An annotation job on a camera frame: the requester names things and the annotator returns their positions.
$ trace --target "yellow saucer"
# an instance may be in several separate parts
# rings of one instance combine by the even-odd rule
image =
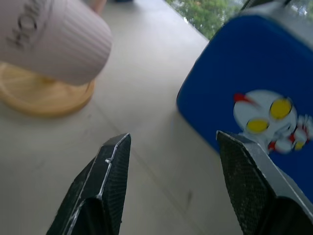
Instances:
[[[0,64],[0,95],[5,104],[22,113],[54,118],[82,109],[91,99],[94,81],[71,86],[33,72]]]

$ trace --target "white cup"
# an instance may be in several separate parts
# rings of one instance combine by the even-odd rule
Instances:
[[[80,0],[2,0],[0,60],[73,85],[105,66],[112,35]]]

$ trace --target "superhero cartoon character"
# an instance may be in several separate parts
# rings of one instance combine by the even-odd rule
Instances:
[[[287,154],[313,139],[313,118],[301,116],[291,99],[278,93],[255,90],[234,95],[234,117],[242,135],[267,152]]]

